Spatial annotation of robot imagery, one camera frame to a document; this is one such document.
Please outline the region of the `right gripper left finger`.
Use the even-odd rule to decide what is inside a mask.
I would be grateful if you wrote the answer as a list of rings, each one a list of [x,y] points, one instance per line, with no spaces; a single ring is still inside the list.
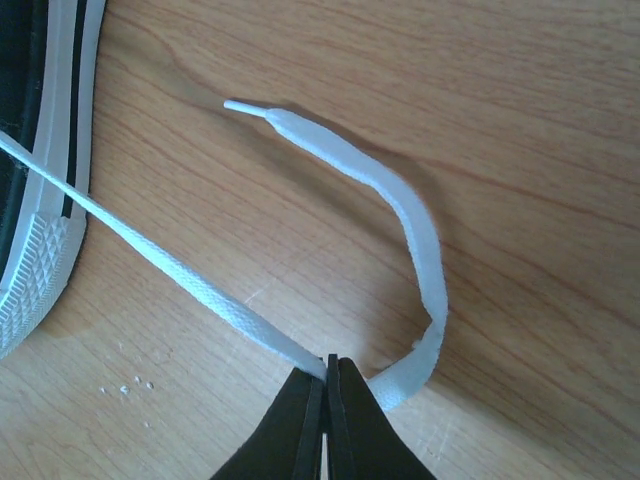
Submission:
[[[293,369],[255,431],[213,477],[320,478],[323,393],[321,380]]]

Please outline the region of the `black sneaker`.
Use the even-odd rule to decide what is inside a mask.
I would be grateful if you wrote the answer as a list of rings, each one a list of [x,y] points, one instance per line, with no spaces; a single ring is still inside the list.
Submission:
[[[90,185],[103,1],[1,4],[1,354],[66,288],[86,210],[52,183]]]

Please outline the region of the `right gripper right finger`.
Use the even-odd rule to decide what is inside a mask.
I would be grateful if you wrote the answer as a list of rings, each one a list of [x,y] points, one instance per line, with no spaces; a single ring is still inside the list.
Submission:
[[[395,432],[347,357],[328,357],[325,409],[330,479],[434,477]]]

